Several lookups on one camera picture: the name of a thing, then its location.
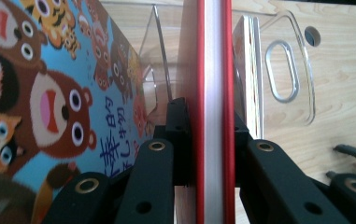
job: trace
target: oval handle cutout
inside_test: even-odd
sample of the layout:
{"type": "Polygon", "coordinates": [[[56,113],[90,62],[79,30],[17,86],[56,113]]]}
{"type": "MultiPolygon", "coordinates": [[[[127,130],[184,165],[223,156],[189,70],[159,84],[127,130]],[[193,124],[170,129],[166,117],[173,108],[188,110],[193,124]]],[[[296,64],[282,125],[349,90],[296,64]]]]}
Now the oval handle cutout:
{"type": "Polygon", "coordinates": [[[287,103],[291,102],[292,100],[294,100],[294,98],[296,98],[296,96],[300,90],[300,83],[298,80],[299,78],[297,76],[297,68],[296,68],[296,64],[294,62],[294,56],[293,56],[293,51],[292,51],[291,46],[283,40],[276,40],[273,43],[271,43],[270,46],[268,46],[267,51],[265,53],[265,65],[267,68],[268,79],[270,80],[271,92],[272,92],[274,98],[276,98],[277,101],[279,101],[283,104],[287,104],[287,103]],[[283,48],[283,50],[285,52],[286,60],[288,61],[289,73],[290,73],[291,82],[292,82],[292,91],[291,91],[290,95],[287,97],[284,97],[281,94],[279,94],[279,92],[277,90],[274,73],[273,73],[273,68],[271,65],[271,54],[273,52],[274,47],[276,47],[276,46],[281,46],[283,48]]]}

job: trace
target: wooden surface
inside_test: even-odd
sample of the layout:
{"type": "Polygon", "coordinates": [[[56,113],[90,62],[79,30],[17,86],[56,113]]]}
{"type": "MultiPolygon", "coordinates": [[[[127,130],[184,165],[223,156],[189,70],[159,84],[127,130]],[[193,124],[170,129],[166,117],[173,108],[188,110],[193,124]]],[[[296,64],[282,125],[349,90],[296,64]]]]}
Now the wooden surface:
{"type": "MultiPolygon", "coordinates": [[[[181,5],[182,1],[130,2],[181,5]]],[[[324,174],[330,170],[356,173],[352,165],[356,159],[332,151],[337,144],[356,147],[356,7],[291,1],[234,0],[233,9],[270,14],[288,9],[294,14],[302,35],[307,26],[313,26],[320,32],[321,42],[318,47],[306,45],[315,83],[315,119],[307,126],[270,129],[265,136],[282,146],[307,175],[322,182],[328,182],[324,174]]],[[[169,24],[163,30],[167,56],[172,71],[175,71],[172,82],[178,90],[178,82],[175,81],[179,76],[176,67],[178,43],[181,43],[181,14],[171,17],[166,13],[161,18],[162,23],[164,18],[167,18],[169,24]]],[[[127,29],[127,32],[130,38],[129,32],[133,32],[133,29],[127,29]]],[[[236,223],[245,223],[245,211],[238,194],[236,200],[236,223]]]]}

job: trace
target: wooden table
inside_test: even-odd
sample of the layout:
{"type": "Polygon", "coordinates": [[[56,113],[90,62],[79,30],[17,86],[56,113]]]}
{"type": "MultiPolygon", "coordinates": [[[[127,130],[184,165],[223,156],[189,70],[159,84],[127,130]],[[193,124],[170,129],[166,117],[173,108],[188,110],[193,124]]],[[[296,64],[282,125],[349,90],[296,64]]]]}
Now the wooden table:
{"type": "MultiPolygon", "coordinates": [[[[180,0],[130,2],[182,4],[180,0]]],[[[302,32],[307,26],[320,32],[319,46],[306,45],[315,84],[315,119],[307,126],[269,130],[265,136],[282,146],[307,175],[319,181],[327,183],[325,173],[331,170],[356,173],[352,165],[356,159],[332,151],[337,144],[356,147],[356,6],[234,0],[233,9],[270,14],[287,9],[294,14],[302,32]]],[[[165,32],[170,34],[167,41],[178,43],[174,39],[179,38],[177,34],[172,30],[165,32]]],[[[177,49],[175,45],[167,52],[171,62],[177,58],[177,49]]],[[[238,194],[236,222],[246,222],[238,194]]]]}

